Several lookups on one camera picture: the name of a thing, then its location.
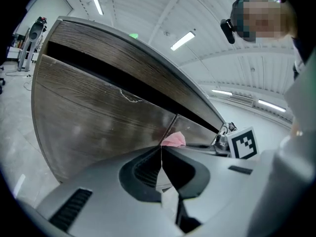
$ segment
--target gray tiled floor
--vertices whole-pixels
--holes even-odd
[[[0,166],[10,190],[13,192],[21,175],[24,182],[17,197],[36,207],[40,201],[59,185],[49,170],[34,132],[31,114],[31,78],[29,72],[5,73],[16,70],[17,64],[6,62],[4,71],[0,71],[6,84],[0,95]]]

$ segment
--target pink paper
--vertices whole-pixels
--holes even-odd
[[[170,147],[180,147],[182,145],[186,145],[186,139],[181,132],[175,132],[170,134],[167,138],[165,138],[162,143],[162,146],[170,146]]]

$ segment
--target wood grain surface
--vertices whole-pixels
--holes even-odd
[[[186,144],[210,145],[217,135],[216,133],[180,115],[177,115],[165,137],[174,132],[181,132],[186,139]]]
[[[175,114],[42,55],[32,108],[42,153],[59,181],[88,165],[158,145]]]
[[[223,123],[186,84],[152,56],[109,33],[61,21],[49,41],[104,61],[162,92],[219,130]]]

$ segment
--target white ceiling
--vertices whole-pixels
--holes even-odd
[[[227,101],[212,94],[211,89],[221,89],[288,108],[283,94],[293,83],[291,39],[250,44],[236,38],[229,44],[220,21],[229,18],[235,0],[100,0],[104,15],[98,14],[93,0],[67,1],[73,16],[138,33],[140,41],[172,61],[211,99]],[[196,37],[172,51],[170,47],[189,31]],[[279,113],[261,107],[254,106],[283,124],[293,118],[290,110]]]

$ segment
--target ceiling light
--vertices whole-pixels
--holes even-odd
[[[277,106],[277,105],[268,103],[268,102],[263,101],[263,100],[261,100],[261,99],[259,99],[258,103],[259,103],[259,104],[266,105],[266,106],[269,106],[269,107],[274,108],[274,109],[276,109],[276,110],[278,110],[278,111],[280,111],[280,112],[283,112],[283,113],[286,112],[286,109],[285,109],[285,108],[282,108],[282,107],[280,107],[280,106]]]
[[[216,90],[216,89],[213,89],[212,91],[216,92],[216,93],[222,93],[222,94],[230,95],[230,96],[233,95],[231,92],[228,92],[228,91],[221,91],[221,90]]]
[[[184,43],[188,42],[189,40],[193,39],[196,35],[193,32],[188,32],[185,34],[181,39],[179,39],[175,44],[171,47],[172,51],[181,47]]]
[[[103,10],[102,10],[102,8],[101,8],[101,4],[100,4],[99,0],[93,0],[93,1],[94,1],[94,3],[95,3],[95,6],[96,6],[97,9],[98,9],[99,14],[100,14],[100,15],[103,15]]]

